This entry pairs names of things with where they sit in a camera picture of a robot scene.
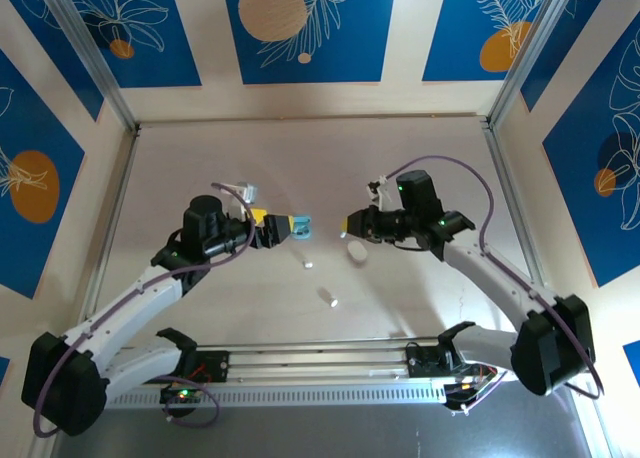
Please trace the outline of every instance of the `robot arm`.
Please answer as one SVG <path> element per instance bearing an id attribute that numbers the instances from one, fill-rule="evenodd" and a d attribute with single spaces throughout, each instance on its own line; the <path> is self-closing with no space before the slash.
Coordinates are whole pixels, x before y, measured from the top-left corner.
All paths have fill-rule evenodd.
<path id="1" fill-rule="evenodd" d="M 254 187 L 244 188 L 255 196 Z M 249 243 L 254 248 L 272 248 L 291 233 L 288 216 L 266 210 L 254 210 L 254 216 L 257 223 Z M 148 347 L 120 350 L 207 275 L 211 258 L 249 246 L 250 232 L 243 208 L 224 213 L 218 198 L 193 199 L 184 213 L 183 227 L 170 235 L 151 266 L 120 297 L 63 336 L 44 333 L 33 343 L 22 401 L 39 408 L 45 382 L 54 367 L 61 365 L 41 411 L 73 436 L 96 421 L 108 400 L 160 375 L 187 376 L 195 367 L 197 344 L 176 330 L 159 332 L 163 339 Z M 67 359 L 61 364 L 65 354 Z"/>
<path id="2" fill-rule="evenodd" d="M 368 185 L 370 196 L 377 185 Z M 425 376 L 425 369 L 432 372 L 433 367 L 453 372 L 479 363 L 511 370 L 531 392 L 547 395 L 585 370 L 585 362 L 566 334 L 531 298 L 537 294 L 548 303 L 555 303 L 553 310 L 593 361 L 589 312 L 582 300 L 575 295 L 559 298 L 553 291 L 535 285 L 516 266 L 481 243 L 471 221 L 457 211 L 444 211 L 426 172 L 400 175 L 397 187 L 403 209 L 389 211 L 385 200 L 386 209 L 381 210 L 376 206 L 380 200 L 373 199 L 374 205 L 348 217 L 344 231 L 372 243 L 394 246 L 414 238 L 417 248 L 412 250 L 430 251 L 470 278 L 505 313 L 516 330 L 515 333 L 486 330 L 472 322 L 456 325 L 438 337 L 437 349 L 424 353 L 408 349 L 408 358 L 414 358 L 413 365 L 409 360 L 412 376 Z"/>

